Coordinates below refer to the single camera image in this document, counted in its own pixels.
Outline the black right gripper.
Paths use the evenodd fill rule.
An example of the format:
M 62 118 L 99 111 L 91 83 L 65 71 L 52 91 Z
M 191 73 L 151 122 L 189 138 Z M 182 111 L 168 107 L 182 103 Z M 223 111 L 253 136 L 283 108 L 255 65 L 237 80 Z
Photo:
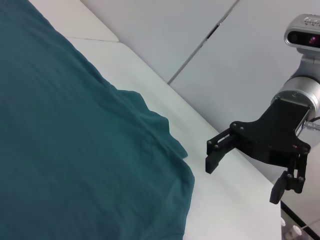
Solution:
M 301 194 L 311 147 L 296 131 L 309 111 L 308 106 L 277 99 L 258 120 L 232 122 L 230 128 L 207 141 L 205 171 L 211 174 L 236 147 L 257 161 L 287 168 L 273 185 L 270 203 L 278 204 L 285 191 Z

